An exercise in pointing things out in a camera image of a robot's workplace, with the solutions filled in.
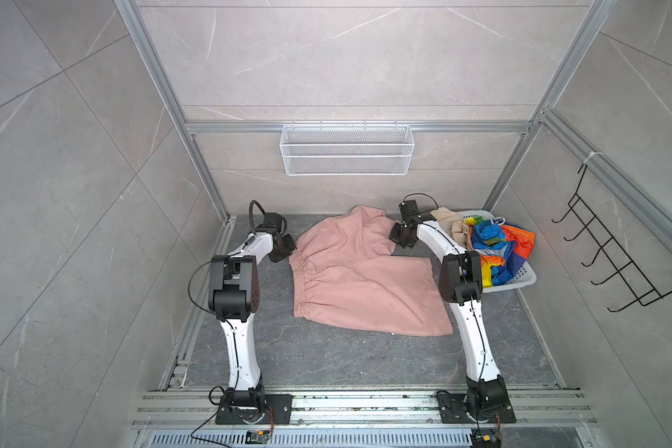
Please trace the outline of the pink drawstring shorts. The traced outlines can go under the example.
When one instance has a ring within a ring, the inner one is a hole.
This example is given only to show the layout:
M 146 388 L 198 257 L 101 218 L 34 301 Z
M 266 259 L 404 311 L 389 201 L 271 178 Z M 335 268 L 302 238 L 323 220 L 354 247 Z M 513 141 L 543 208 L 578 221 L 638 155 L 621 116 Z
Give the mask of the pink drawstring shorts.
M 289 257 L 295 317 L 368 332 L 452 334 L 430 259 L 395 255 L 394 223 L 384 210 L 359 205 L 306 231 Z

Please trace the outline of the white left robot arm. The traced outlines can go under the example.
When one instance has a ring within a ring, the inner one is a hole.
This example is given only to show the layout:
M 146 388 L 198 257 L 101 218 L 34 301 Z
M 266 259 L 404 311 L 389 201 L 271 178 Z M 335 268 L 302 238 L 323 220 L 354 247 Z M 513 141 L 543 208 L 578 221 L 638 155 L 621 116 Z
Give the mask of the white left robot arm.
M 287 220 L 267 212 L 253 200 L 248 207 L 249 233 L 241 246 L 226 255 L 214 255 L 194 272 L 208 270 L 206 305 L 196 308 L 212 315 L 223 330 L 229 363 L 229 381 L 210 398 L 217 425 L 287 425 L 293 397 L 266 392 L 255 347 L 255 315 L 261 304 L 259 263 L 280 262 L 296 250 L 287 233 Z

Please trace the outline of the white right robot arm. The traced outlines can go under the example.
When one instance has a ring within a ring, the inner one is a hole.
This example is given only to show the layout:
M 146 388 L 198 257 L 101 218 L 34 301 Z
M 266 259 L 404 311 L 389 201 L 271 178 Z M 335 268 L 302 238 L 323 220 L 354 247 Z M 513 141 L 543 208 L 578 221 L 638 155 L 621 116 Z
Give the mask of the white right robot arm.
M 441 262 L 438 290 L 457 321 L 466 355 L 464 410 L 477 424 L 513 423 L 509 392 L 496 364 L 483 322 L 480 256 L 457 243 L 431 213 L 419 209 L 414 193 L 399 204 L 401 221 L 389 239 L 402 248 L 425 244 Z

